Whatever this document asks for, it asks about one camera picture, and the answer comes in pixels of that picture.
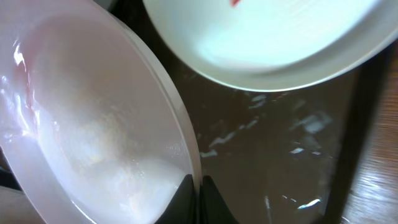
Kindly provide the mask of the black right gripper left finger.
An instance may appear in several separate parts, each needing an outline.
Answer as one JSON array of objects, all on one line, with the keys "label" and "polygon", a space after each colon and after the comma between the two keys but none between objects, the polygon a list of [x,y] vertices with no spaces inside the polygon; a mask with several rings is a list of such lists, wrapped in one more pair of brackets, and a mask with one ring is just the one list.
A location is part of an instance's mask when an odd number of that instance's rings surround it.
[{"label": "black right gripper left finger", "polygon": [[196,199],[193,177],[188,174],[155,224],[195,224]]}]

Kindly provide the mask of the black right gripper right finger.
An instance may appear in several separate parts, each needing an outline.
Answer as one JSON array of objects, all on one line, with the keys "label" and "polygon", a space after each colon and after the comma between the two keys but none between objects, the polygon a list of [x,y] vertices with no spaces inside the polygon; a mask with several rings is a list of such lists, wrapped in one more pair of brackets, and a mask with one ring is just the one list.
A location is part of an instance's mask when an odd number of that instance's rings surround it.
[{"label": "black right gripper right finger", "polygon": [[206,175],[200,186],[200,223],[201,224],[238,224],[213,179]]}]

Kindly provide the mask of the pale green plate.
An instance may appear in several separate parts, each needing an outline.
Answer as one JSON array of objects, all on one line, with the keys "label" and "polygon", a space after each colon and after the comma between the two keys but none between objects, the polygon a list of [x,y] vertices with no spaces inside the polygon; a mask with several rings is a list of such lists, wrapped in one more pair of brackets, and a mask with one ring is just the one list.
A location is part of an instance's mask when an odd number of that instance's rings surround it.
[{"label": "pale green plate", "polygon": [[316,85],[397,39],[397,0],[145,0],[144,7],[184,64],[240,90]]}]

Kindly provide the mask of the large brown tray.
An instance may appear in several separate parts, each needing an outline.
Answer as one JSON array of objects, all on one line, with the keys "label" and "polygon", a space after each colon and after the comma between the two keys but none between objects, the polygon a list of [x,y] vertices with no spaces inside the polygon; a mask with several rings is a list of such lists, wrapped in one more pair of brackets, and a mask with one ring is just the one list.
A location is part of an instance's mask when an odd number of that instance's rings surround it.
[{"label": "large brown tray", "polygon": [[397,222],[397,46],[344,75],[260,93],[217,84],[164,44],[141,0],[112,14],[153,51],[239,223]]}]

